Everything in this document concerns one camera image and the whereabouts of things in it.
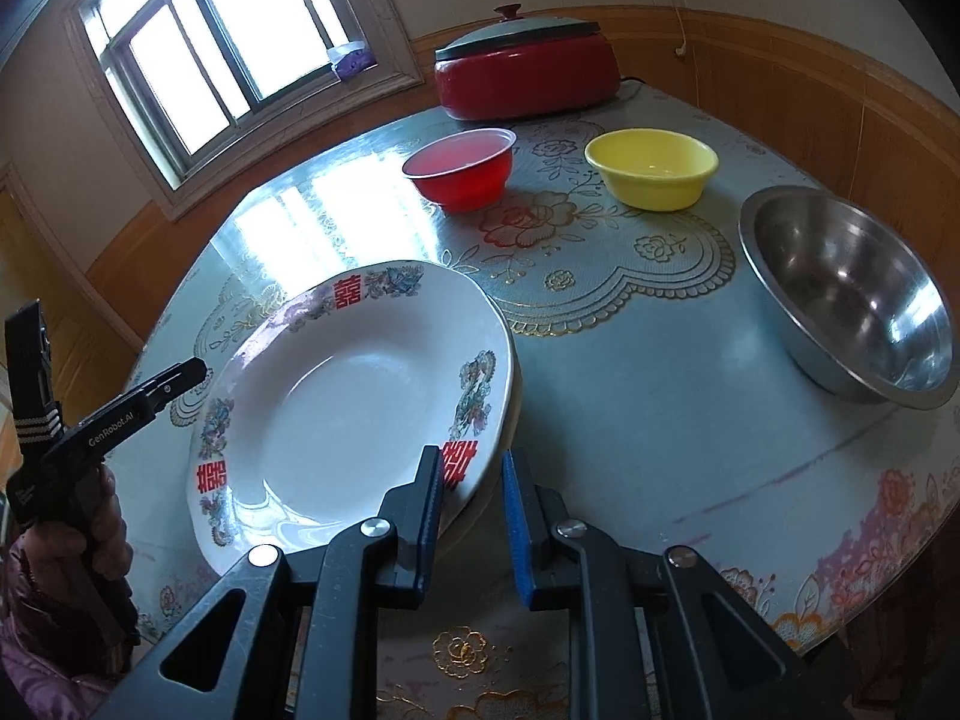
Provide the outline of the person's left hand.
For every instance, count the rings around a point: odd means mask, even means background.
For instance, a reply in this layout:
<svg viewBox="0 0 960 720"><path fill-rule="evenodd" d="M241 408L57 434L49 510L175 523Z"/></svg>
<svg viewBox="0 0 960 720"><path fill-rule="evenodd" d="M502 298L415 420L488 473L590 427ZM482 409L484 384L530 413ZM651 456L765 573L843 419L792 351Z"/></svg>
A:
<svg viewBox="0 0 960 720"><path fill-rule="evenodd" d="M39 592L85 613L101 611L106 602L98 592L99 580L124 580L133 557L109 468L99 466L98 509L88 525L80 530L62 522L32 525L21 546Z"/></svg>

